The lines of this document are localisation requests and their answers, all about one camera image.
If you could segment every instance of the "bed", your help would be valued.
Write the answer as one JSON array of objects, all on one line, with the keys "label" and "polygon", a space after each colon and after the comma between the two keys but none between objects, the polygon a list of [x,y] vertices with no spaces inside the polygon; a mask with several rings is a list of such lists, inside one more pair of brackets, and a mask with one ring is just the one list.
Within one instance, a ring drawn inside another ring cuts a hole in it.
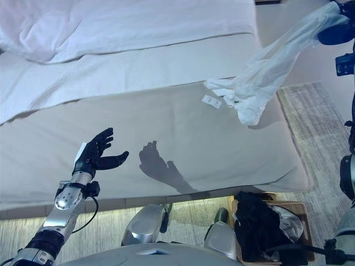
[{"label": "bed", "polygon": [[1,54],[0,218],[46,215],[81,143],[109,126],[106,154],[130,156],[97,173],[102,209],[310,188],[277,98],[254,127],[201,101],[213,96],[202,81],[234,76],[260,47],[242,2],[249,32],[56,64]]}]

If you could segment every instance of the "white blanket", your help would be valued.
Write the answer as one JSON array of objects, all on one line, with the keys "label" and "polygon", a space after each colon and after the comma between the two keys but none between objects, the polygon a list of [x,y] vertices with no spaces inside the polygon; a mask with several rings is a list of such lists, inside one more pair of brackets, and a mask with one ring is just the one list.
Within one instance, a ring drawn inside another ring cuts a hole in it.
[{"label": "white blanket", "polygon": [[228,78],[257,48],[253,35],[237,34],[50,65],[5,52],[0,55],[0,124],[67,101]]},{"label": "white blanket", "polygon": [[1,0],[0,48],[39,63],[256,33],[252,0]]}]

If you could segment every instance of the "basket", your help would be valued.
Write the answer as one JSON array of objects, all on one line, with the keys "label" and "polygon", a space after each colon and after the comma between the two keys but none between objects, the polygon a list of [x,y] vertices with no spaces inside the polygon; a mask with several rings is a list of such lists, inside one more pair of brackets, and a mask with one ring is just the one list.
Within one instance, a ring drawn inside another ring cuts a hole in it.
[{"label": "basket", "polygon": [[[297,201],[264,201],[264,202],[269,205],[280,206],[296,214],[301,219],[303,224],[303,233],[300,237],[299,244],[313,245],[312,235],[310,231],[310,224],[307,218],[307,209],[302,202],[297,202]],[[237,210],[237,200],[234,199],[233,197],[230,197],[229,221],[231,222],[232,228],[234,228],[234,223],[235,223],[233,214],[236,212],[236,210]],[[305,252],[305,256],[309,263],[313,263],[315,261],[315,254],[313,252]],[[281,265],[281,262],[273,262],[267,259],[260,259],[255,262],[245,262],[242,258],[242,251],[238,243],[237,243],[237,257],[239,261],[244,265]]]}]

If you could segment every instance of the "small white label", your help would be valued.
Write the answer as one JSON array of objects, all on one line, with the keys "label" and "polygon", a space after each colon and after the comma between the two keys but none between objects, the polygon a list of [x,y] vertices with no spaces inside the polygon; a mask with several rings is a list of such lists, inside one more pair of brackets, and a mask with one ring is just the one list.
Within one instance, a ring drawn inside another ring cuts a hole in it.
[{"label": "small white label", "polygon": [[205,95],[203,98],[202,98],[202,101],[204,103],[207,103],[209,105],[212,105],[214,108],[216,109],[219,109],[222,105],[222,102],[220,100],[217,100],[211,96],[208,96],[208,95]]},{"label": "small white label", "polygon": [[80,155],[83,153],[85,147],[86,147],[87,143],[86,142],[83,142],[83,144],[81,145],[76,157],[75,157],[75,160],[74,160],[74,166],[75,166],[75,163],[77,162],[78,158],[80,157]]}]

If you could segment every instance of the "silver robot leg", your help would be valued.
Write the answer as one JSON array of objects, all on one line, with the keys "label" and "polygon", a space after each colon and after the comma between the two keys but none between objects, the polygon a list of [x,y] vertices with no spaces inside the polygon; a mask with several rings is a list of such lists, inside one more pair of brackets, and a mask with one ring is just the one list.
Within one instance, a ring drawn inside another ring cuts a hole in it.
[{"label": "silver robot leg", "polygon": [[[337,236],[336,249],[341,249],[345,254],[355,255],[355,207],[344,214],[340,221]],[[344,266],[355,266],[355,262],[347,261]]]},{"label": "silver robot leg", "polygon": [[217,218],[215,219],[215,223],[207,232],[204,247],[220,252],[228,258],[236,260],[237,238],[234,230],[226,222],[227,221],[217,221]]},{"label": "silver robot leg", "polygon": [[141,209],[129,222],[121,245],[155,243],[162,227],[166,227],[164,206],[151,204]]}]

